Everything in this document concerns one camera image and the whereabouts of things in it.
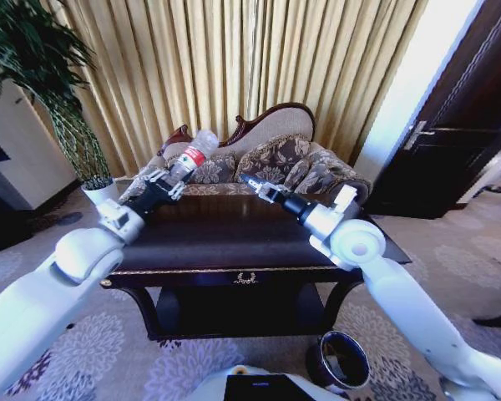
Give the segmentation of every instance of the carpet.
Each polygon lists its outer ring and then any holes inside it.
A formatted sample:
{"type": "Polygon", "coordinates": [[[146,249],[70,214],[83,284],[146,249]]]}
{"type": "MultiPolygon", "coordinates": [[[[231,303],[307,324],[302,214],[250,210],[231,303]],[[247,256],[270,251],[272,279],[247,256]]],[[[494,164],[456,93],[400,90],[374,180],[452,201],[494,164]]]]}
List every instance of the carpet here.
{"type": "MultiPolygon", "coordinates": [[[[0,291],[34,269],[61,236],[94,226],[98,219],[79,190],[52,215],[56,224],[0,252],[0,291]]],[[[478,327],[470,320],[501,313],[501,195],[482,193],[465,210],[434,221],[375,218],[413,259],[407,269],[466,339],[501,358],[501,329],[478,327]]],[[[331,285],[319,284],[318,289],[326,297],[331,285]]],[[[438,374],[363,286],[349,294],[335,328],[364,347],[372,366],[370,383],[351,392],[352,399],[446,399],[438,374]]],[[[3,399],[179,400],[205,376],[237,363],[306,376],[305,352],[315,341],[282,337],[151,342],[132,299],[119,290],[98,288],[69,329],[3,399]]]]}

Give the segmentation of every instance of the beige curtain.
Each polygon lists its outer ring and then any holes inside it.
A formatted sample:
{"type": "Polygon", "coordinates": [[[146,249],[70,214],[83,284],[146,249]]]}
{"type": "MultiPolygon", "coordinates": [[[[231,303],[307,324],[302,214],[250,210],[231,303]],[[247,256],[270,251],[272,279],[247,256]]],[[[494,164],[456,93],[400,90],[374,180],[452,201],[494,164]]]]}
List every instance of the beige curtain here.
{"type": "Polygon", "coordinates": [[[115,176],[182,124],[224,140],[235,117],[307,104],[316,138],[356,159],[427,0],[55,0],[96,53],[84,113],[115,176]]]}

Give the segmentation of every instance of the cup rim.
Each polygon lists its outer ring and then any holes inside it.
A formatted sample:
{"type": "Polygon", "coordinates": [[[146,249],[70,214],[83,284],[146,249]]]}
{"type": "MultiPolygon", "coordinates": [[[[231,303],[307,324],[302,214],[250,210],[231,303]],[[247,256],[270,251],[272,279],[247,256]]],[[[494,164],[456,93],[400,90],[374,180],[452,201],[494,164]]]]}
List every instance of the cup rim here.
{"type": "Polygon", "coordinates": [[[369,381],[369,378],[371,376],[371,365],[369,364],[369,359],[367,358],[366,352],[360,346],[360,344],[358,343],[358,341],[355,340],[354,338],[352,338],[351,336],[349,336],[348,334],[346,334],[344,332],[338,332],[337,330],[331,330],[331,331],[326,332],[325,334],[323,334],[321,336],[321,340],[319,340],[319,354],[321,355],[321,361],[325,365],[325,369],[327,370],[327,372],[334,378],[334,380],[336,380],[337,382],[341,383],[342,386],[345,386],[347,389],[349,389],[349,390],[356,390],[356,389],[362,388],[369,381]],[[336,377],[336,375],[331,371],[330,367],[328,366],[328,362],[326,361],[325,355],[323,353],[323,343],[324,343],[326,337],[329,337],[329,336],[334,335],[334,334],[340,334],[343,337],[349,338],[356,345],[356,347],[358,347],[358,349],[360,351],[362,351],[362,355],[365,357],[366,362],[367,362],[367,377],[363,381],[363,383],[358,384],[357,386],[353,386],[351,384],[344,383],[339,378],[336,377]]]}

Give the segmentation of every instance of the gold trim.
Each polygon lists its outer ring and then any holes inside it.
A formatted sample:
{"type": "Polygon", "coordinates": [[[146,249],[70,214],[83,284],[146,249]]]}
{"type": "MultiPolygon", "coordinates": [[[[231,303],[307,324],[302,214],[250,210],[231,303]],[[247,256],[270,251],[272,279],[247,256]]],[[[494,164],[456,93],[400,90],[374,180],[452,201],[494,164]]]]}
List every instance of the gold trim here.
{"type": "Polygon", "coordinates": [[[254,272],[250,272],[250,278],[243,278],[243,272],[237,275],[237,280],[233,281],[234,284],[256,284],[258,280],[256,280],[256,274],[254,272]]]}
{"type": "Polygon", "coordinates": [[[244,268],[244,269],[194,269],[194,270],[137,270],[112,272],[110,276],[128,276],[141,274],[182,274],[182,273],[237,273],[237,272],[288,272],[305,270],[336,270],[337,266],[306,266],[306,267],[262,267],[262,268],[244,268]]]}

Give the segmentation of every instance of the sofa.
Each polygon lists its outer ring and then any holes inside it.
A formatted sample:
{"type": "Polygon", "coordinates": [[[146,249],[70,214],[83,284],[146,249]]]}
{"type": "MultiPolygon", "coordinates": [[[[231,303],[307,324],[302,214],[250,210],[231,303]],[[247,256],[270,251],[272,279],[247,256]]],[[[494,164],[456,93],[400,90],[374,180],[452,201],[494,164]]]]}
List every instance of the sofa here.
{"type": "MultiPolygon", "coordinates": [[[[240,179],[246,173],[300,194],[336,194],[348,184],[357,188],[359,205],[369,196],[372,184],[368,180],[312,142],[316,124],[304,104],[278,104],[252,121],[239,115],[236,121],[234,134],[196,170],[184,195],[252,194],[240,179]]],[[[187,125],[179,127],[134,177],[120,200],[138,195],[150,172],[170,168],[191,140],[187,125]]]]}

